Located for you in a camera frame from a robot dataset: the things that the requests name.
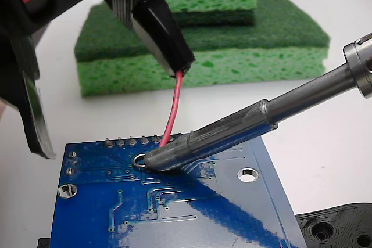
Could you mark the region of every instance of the black plastic part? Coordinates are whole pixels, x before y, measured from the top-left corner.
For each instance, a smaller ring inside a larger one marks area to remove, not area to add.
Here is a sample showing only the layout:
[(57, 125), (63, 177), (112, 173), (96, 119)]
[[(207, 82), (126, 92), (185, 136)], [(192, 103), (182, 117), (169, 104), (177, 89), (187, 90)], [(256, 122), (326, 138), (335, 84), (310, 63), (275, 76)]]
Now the black plastic part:
[[(30, 36), (80, 1), (0, 0), (0, 99), (18, 108), (30, 150), (46, 158), (54, 153), (35, 88), (39, 71)], [(105, 1), (112, 8), (112, 0)], [(186, 73), (195, 58), (166, 1), (141, 0), (134, 13), (165, 57), (165, 68)]]
[(296, 215), (308, 248), (372, 247), (372, 204), (355, 203)]
[(0, 99), (18, 108), (31, 152), (55, 157), (34, 81), (39, 69), (31, 38), (0, 38)]
[(39, 69), (30, 36), (80, 1), (0, 0), (0, 99), (19, 110), (31, 152), (46, 158), (55, 154), (35, 87)]
[(50, 238), (39, 238), (39, 241), (37, 242), (37, 248), (49, 248), (50, 244)]
[(195, 56), (184, 39), (166, 0), (137, 0), (133, 9), (133, 19), (146, 31), (138, 36), (146, 44), (158, 62), (166, 69), (170, 76), (182, 71), (185, 74)]

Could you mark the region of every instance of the circuit board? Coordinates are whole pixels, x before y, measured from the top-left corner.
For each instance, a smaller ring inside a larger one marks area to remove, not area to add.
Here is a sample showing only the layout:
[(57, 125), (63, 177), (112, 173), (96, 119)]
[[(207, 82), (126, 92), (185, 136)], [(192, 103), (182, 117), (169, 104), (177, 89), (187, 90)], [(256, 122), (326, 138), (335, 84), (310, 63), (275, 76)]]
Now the circuit board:
[(177, 171), (133, 164), (158, 146), (66, 145), (51, 248), (306, 247), (261, 138)]

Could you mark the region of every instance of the red wire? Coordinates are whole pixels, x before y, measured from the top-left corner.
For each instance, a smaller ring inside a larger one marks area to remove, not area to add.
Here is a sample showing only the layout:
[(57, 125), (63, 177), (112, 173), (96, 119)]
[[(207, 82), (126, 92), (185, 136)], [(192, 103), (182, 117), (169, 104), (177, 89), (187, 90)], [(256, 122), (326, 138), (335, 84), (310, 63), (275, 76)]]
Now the red wire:
[(182, 86), (182, 72), (179, 71), (179, 72), (176, 72), (176, 87), (174, 89), (172, 110), (170, 111), (167, 127), (165, 128), (163, 138), (159, 144), (160, 148), (168, 143), (170, 134), (172, 133), (173, 124), (174, 124), (174, 121), (177, 115), (178, 103), (180, 102), (181, 86)]

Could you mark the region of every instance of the metal pin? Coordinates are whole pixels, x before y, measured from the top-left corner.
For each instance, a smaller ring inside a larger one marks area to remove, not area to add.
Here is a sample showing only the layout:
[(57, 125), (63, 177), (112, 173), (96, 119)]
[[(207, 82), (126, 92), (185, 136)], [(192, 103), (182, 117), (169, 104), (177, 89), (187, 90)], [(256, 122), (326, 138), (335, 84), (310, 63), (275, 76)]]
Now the metal pin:
[(122, 140), (121, 138), (118, 138), (117, 141), (116, 141), (116, 144), (119, 145), (119, 146), (123, 146), (123, 145), (125, 145), (125, 141)]
[(130, 137), (129, 137), (128, 144), (129, 144), (130, 146), (133, 146), (133, 145), (135, 145), (136, 143), (137, 143), (137, 141), (136, 141), (132, 136), (130, 136)]
[(77, 156), (77, 153), (75, 151), (70, 152), (69, 157), (75, 158)]
[(153, 138), (152, 138), (152, 141), (154, 143), (159, 143), (161, 141), (160, 137), (158, 137), (158, 135), (154, 135)]
[(144, 135), (142, 135), (142, 138), (141, 138), (141, 144), (143, 145), (147, 145), (149, 143), (149, 139), (146, 138)]
[(114, 143), (112, 141), (110, 141), (109, 139), (106, 139), (105, 140), (105, 146), (107, 148), (112, 148), (114, 146)]
[(66, 169), (66, 175), (74, 175), (75, 169), (73, 168), (67, 168)]

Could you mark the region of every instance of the white table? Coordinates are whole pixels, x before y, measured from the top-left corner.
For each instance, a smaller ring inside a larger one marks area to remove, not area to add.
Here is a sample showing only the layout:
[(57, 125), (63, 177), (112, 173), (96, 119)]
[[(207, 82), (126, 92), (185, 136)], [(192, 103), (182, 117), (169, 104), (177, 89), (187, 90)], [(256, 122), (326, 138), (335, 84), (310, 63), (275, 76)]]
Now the white table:
[[(50, 236), (66, 143), (163, 132), (172, 90), (80, 97), (74, 46), (89, 8), (100, 1), (84, 0), (55, 19), (37, 47), (37, 85), (58, 158), (30, 153), (17, 111), (7, 108), (0, 121), (0, 247), (36, 247), (38, 238)], [(327, 70), (344, 63), (344, 45), (372, 32), (372, 0), (291, 1), (331, 36)], [(174, 131), (195, 130), (304, 82), (183, 89)], [(295, 214), (372, 202), (371, 111), (372, 100), (354, 89), (263, 137)]]

